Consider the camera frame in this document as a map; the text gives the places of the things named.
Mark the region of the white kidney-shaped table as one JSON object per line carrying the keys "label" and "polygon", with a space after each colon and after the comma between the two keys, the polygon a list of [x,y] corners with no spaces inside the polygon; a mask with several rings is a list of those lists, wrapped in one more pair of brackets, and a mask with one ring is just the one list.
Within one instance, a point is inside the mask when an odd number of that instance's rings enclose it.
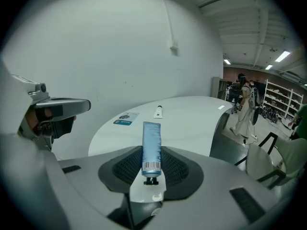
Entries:
{"label": "white kidney-shaped table", "polygon": [[[153,115],[157,107],[163,108],[163,118]],[[168,147],[187,150],[209,157],[216,129],[231,104],[212,97],[176,97],[150,102],[127,110],[139,113],[130,126],[116,125],[116,115],[95,133],[89,156],[114,152],[142,144],[143,122],[161,124],[162,174],[158,185],[144,185],[145,177],[137,174],[129,191],[130,200],[153,203],[182,200],[192,195],[202,180],[193,183],[194,176],[203,177],[201,167],[186,158],[167,151]]]}

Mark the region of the card with blue print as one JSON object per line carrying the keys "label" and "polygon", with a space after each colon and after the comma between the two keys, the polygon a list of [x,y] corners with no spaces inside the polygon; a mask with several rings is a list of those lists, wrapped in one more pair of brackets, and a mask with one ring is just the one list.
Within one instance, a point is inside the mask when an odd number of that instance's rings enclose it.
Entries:
{"label": "card with blue print", "polygon": [[136,119],[136,117],[139,115],[139,113],[134,112],[125,112],[121,114],[114,122],[113,124],[116,125],[123,125],[123,126],[130,126],[132,122]]}

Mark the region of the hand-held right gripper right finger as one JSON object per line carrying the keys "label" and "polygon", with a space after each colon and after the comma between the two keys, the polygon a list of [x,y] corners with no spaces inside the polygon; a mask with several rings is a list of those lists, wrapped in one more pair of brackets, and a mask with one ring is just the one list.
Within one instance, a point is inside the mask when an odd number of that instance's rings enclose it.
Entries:
{"label": "hand-held right gripper right finger", "polygon": [[[194,176],[200,187],[188,198],[164,201],[160,212],[143,230],[267,230],[274,221],[271,212],[276,197],[238,167],[212,157],[168,147],[171,154],[197,163],[203,177]],[[231,191],[245,189],[261,207],[252,220],[233,198]]]}

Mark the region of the grey cabinet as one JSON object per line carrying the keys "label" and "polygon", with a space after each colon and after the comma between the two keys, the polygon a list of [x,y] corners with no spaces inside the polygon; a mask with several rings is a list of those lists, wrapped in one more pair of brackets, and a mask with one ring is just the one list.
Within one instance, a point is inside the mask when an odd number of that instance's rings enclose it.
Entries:
{"label": "grey cabinet", "polygon": [[225,100],[226,89],[227,89],[227,81],[219,77],[212,77],[211,97]]}

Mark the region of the white storage shelf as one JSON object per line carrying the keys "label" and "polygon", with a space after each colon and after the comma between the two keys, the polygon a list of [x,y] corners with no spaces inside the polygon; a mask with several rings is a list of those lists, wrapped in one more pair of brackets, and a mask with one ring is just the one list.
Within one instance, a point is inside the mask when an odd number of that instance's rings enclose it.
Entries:
{"label": "white storage shelf", "polygon": [[266,80],[262,108],[273,110],[279,119],[290,119],[303,105],[303,97],[293,89]]}

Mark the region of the group of ceiling strip lights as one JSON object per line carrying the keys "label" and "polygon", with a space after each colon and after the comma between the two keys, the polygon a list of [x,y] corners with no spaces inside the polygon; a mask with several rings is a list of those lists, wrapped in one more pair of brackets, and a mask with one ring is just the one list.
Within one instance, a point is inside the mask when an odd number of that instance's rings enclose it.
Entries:
{"label": "group of ceiling strip lights", "polygon": [[224,60],[225,67],[233,68],[242,68],[242,69],[252,69],[252,70],[271,70],[276,72],[287,71],[286,62],[292,57],[292,53],[289,51],[283,51],[282,53],[275,54],[271,52],[270,54],[260,53],[260,56],[257,58],[257,62],[254,61],[251,63],[242,63],[234,62],[228,59]]}

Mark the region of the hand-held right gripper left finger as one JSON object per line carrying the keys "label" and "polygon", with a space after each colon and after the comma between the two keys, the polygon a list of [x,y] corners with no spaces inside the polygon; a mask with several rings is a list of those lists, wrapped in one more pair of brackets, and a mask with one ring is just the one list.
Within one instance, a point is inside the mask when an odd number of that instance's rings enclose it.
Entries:
{"label": "hand-held right gripper left finger", "polygon": [[128,147],[100,155],[60,161],[78,194],[99,213],[135,230],[129,191],[141,169],[142,149]]}

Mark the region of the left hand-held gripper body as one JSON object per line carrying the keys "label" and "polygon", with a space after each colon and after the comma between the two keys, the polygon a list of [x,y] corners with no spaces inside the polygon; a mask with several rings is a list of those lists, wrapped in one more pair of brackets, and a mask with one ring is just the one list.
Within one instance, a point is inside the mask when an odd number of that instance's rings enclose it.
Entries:
{"label": "left hand-held gripper body", "polygon": [[[31,98],[32,102],[29,108],[45,99],[55,98],[50,97],[47,87],[43,82],[34,82],[16,74],[13,74],[13,77],[21,83],[22,87]],[[76,116],[57,122],[50,120],[42,125],[42,129],[38,137],[30,140],[33,141],[39,149],[51,151],[54,140],[59,139],[65,134],[71,133],[75,119]],[[24,117],[19,127],[19,134],[24,138],[27,138],[28,131],[30,131],[30,129]]]}

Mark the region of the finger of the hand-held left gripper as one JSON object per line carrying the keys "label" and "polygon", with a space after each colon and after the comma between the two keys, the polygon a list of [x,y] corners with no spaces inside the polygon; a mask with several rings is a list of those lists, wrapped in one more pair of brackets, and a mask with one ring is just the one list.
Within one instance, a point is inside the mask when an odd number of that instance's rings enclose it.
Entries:
{"label": "finger of the hand-held left gripper", "polygon": [[86,99],[48,98],[34,104],[33,107],[35,110],[50,110],[52,115],[48,119],[57,122],[89,111],[91,102]]}

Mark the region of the person's left hand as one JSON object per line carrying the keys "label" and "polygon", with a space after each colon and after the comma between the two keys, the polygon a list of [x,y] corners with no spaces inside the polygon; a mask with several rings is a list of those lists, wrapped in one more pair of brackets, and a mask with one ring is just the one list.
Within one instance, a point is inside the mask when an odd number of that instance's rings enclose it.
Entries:
{"label": "person's left hand", "polygon": [[30,129],[30,131],[28,131],[27,138],[34,139],[40,134],[42,125],[50,121],[53,115],[49,108],[35,109],[30,107],[24,117]]}

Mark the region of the grey upholstered chair black legs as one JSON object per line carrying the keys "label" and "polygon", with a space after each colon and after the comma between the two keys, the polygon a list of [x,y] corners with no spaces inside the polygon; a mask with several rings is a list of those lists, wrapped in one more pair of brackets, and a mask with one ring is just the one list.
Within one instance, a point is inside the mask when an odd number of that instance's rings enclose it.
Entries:
{"label": "grey upholstered chair black legs", "polygon": [[[274,165],[270,157],[273,149],[281,156],[281,168]],[[243,162],[246,173],[252,179],[273,189],[294,179],[301,172],[307,163],[307,140],[284,140],[271,132],[260,144],[250,144],[247,156],[235,165]]]}

